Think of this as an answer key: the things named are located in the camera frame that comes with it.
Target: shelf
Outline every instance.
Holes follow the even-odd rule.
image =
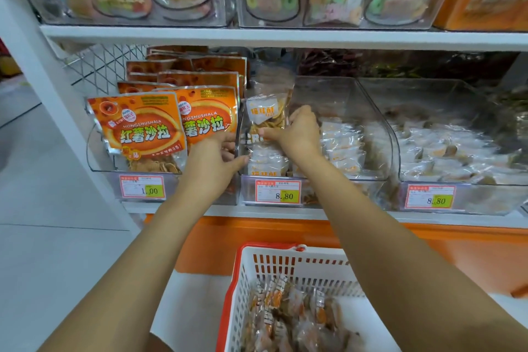
[[[161,203],[123,202],[129,213],[155,213]],[[528,229],[528,217],[520,211],[513,211],[507,216],[479,216],[446,213],[389,212],[399,222],[416,224],[467,225],[478,227],[505,227],[511,229]],[[322,209],[284,208],[266,206],[220,206],[213,205],[205,212],[206,216],[275,218],[300,220],[327,220]]]
[[[365,31],[324,29],[237,29],[174,27],[40,27],[55,41],[104,44],[528,51],[527,33]]]

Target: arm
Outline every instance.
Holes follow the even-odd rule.
[[[232,141],[234,134],[222,132],[192,148],[176,193],[39,352],[143,351],[183,242],[247,163],[247,156],[233,160],[225,150]]]
[[[321,155],[303,106],[285,130],[265,128],[310,180],[363,291],[403,351],[521,351],[528,330],[400,225]]]

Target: store shelf unit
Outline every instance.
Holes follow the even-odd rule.
[[[108,81],[120,76],[117,68],[122,66],[122,59],[129,59],[135,53],[140,53],[143,48],[141,45],[172,43],[207,46],[528,51],[528,34],[41,26],[27,0],[0,0],[0,37],[106,202],[133,234],[139,231],[136,224],[139,215],[155,212],[159,203],[117,200],[107,178],[92,171],[111,168],[108,168],[108,155],[100,140],[89,140],[94,123],[84,111],[83,97],[107,94]],[[56,51],[59,50],[59,44],[66,43],[72,46],[70,50],[84,48],[89,44],[102,46],[92,46],[80,55],[69,58],[69,66],[65,67]],[[207,215],[326,218],[321,209],[247,207],[240,204],[213,206]],[[403,222],[528,228],[528,219],[518,212],[504,217],[429,213],[394,213],[393,216]]]

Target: left hand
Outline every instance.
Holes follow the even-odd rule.
[[[175,197],[207,204],[226,190],[233,175],[247,165],[248,156],[234,158],[235,134],[217,132],[191,148]]]

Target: red basket rim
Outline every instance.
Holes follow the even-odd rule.
[[[291,249],[299,244],[280,244],[271,242],[248,242],[241,245],[236,251],[233,268],[233,278],[229,284],[228,292],[225,294],[224,306],[222,308],[222,318],[220,320],[220,327],[218,328],[218,338],[216,339],[216,352],[224,352],[226,349],[226,342],[229,330],[229,319],[231,317],[231,302],[233,301],[234,289],[238,284],[238,277],[240,274],[240,263],[242,258],[242,251],[247,247],[268,248],[268,249]]]

